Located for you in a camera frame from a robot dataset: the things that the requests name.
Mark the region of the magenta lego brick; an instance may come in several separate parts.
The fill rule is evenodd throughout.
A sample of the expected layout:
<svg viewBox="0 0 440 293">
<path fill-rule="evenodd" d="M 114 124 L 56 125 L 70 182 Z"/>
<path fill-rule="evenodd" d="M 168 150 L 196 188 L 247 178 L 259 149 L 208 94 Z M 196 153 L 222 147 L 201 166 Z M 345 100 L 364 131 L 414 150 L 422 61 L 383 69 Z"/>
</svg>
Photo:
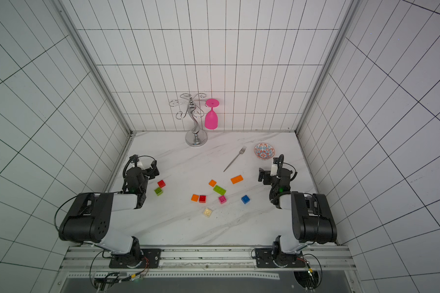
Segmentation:
<svg viewBox="0 0 440 293">
<path fill-rule="evenodd" d="M 218 198 L 218 200 L 219 200 L 220 204 L 224 204 L 227 201 L 227 199 L 226 199 L 226 197 L 224 195 L 220 196 Z"/>
</svg>

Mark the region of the cream white lego brick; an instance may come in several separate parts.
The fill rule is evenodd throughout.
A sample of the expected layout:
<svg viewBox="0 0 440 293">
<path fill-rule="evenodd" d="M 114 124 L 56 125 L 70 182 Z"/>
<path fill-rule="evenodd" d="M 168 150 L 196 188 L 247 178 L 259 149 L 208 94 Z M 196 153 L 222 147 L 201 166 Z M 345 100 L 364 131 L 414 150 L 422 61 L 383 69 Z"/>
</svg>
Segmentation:
<svg viewBox="0 0 440 293">
<path fill-rule="evenodd" d="M 205 208 L 204 209 L 204 212 L 203 212 L 203 215 L 205 216 L 205 217 L 210 217 L 211 216 L 211 214 L 212 214 L 212 210 L 211 209 L 209 209 L 209 208 Z"/>
</svg>

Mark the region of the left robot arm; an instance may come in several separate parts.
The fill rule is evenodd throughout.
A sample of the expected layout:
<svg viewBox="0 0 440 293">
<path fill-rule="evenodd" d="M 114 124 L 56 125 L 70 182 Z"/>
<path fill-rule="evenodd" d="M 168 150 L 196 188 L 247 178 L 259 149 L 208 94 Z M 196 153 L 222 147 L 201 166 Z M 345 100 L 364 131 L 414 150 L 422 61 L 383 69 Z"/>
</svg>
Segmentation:
<svg viewBox="0 0 440 293">
<path fill-rule="evenodd" d="M 150 179 L 160 174 L 158 168 L 132 167 L 123 171 L 121 192 L 80 193 L 72 203 L 59 229 L 59 238 L 75 243 L 95 244 L 111 253 L 123 266 L 135 268 L 144 261 L 139 241 L 111 225 L 112 213 L 142 208 Z"/>
</svg>

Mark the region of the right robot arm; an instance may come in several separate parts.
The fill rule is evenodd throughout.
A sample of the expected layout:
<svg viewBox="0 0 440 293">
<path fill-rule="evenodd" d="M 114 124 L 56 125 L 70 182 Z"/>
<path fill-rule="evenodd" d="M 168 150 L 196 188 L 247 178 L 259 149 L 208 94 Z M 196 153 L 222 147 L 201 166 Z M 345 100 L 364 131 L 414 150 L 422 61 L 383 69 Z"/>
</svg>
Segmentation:
<svg viewBox="0 0 440 293">
<path fill-rule="evenodd" d="M 277 209 L 291 212 L 292 236 L 278 236 L 272 249 L 263 257 L 266 266 L 304 267 L 301 251 L 310 244 L 337 240 L 337 228 L 326 196 L 293 191 L 290 183 L 297 172 L 286 168 L 259 169 L 258 181 L 271 187 L 269 201 Z"/>
</svg>

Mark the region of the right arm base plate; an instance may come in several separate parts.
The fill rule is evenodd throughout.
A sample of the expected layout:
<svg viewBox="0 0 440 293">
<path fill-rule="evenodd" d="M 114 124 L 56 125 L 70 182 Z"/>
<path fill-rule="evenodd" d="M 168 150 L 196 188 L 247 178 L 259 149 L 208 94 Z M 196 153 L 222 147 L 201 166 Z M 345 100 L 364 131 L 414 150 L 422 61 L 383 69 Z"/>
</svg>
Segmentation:
<svg viewBox="0 0 440 293">
<path fill-rule="evenodd" d="M 275 253 L 273 249 L 254 249 L 253 258 L 256 266 L 262 269 L 305 268 L 306 261 L 295 254 L 281 251 Z"/>
</svg>

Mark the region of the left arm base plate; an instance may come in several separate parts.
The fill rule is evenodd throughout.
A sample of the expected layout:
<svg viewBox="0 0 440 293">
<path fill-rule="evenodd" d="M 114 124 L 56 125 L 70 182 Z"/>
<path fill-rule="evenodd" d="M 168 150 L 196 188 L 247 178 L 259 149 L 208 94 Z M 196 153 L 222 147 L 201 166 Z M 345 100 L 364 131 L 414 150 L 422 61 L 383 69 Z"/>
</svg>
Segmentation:
<svg viewBox="0 0 440 293">
<path fill-rule="evenodd" d="M 141 249 L 138 253 L 112 255 L 110 269 L 156 269 L 160 263 L 161 249 Z"/>
</svg>

